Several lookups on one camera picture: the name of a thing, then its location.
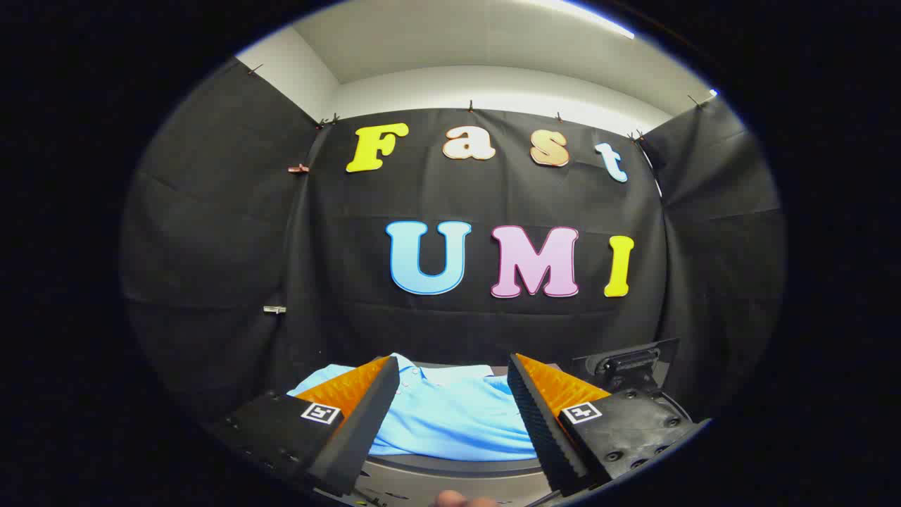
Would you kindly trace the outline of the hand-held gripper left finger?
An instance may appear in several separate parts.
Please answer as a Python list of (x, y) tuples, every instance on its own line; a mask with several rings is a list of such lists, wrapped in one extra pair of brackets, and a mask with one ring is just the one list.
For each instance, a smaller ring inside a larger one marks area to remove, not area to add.
[(212, 422), (211, 434), (301, 493), (349, 495), (399, 381), (397, 357), (380, 357), (301, 394), (262, 394)]

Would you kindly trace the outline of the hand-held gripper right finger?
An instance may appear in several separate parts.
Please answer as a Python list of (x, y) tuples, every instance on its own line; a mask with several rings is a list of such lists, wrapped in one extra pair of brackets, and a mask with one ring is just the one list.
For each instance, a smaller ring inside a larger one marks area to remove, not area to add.
[(520, 353), (508, 383), (551, 491), (563, 497), (649, 468), (707, 427), (653, 378), (656, 353), (601, 358), (583, 380)]

